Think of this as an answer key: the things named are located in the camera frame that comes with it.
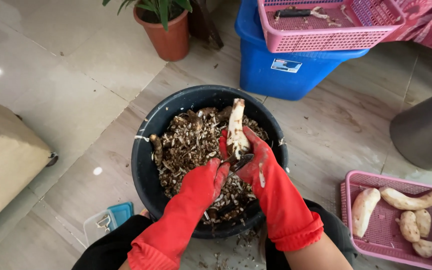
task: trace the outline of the metal bucket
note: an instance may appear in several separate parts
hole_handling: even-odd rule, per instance
[[[432,97],[396,115],[389,133],[405,159],[432,170]]]

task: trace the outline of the wheel caster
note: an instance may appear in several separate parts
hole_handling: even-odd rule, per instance
[[[56,164],[56,162],[57,162],[58,159],[59,159],[59,156],[56,154],[56,152],[52,152],[52,153],[51,153],[51,156],[49,156],[49,158],[50,158],[51,160],[48,162],[48,164],[46,165],[46,167],[51,167],[51,166],[53,166],[54,164]]]

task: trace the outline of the blue plastic container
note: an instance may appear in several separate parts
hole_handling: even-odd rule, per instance
[[[369,49],[272,53],[266,46],[256,0],[242,0],[235,23],[241,37],[239,86],[248,92],[297,101],[339,64]]]

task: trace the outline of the pink plastic basket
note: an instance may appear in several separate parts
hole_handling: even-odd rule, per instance
[[[343,14],[340,7],[345,5]],[[277,10],[322,7],[339,26],[315,16],[274,19]],[[405,23],[393,0],[258,0],[259,15],[270,52],[369,49]]]
[[[399,230],[395,218],[399,218],[403,210],[394,208],[382,198],[371,215],[363,238],[352,235],[351,206],[360,192],[372,187],[391,187],[409,197],[420,197],[432,190],[432,185],[358,170],[348,172],[345,181],[341,183],[341,211],[342,220],[351,231],[353,246],[361,254],[432,269],[432,257],[418,256]],[[432,207],[427,210],[431,215],[431,230],[426,240],[432,241]]]

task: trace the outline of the label sticker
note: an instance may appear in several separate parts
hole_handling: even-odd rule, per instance
[[[296,73],[300,69],[301,65],[303,65],[303,63],[275,58],[271,68]]]

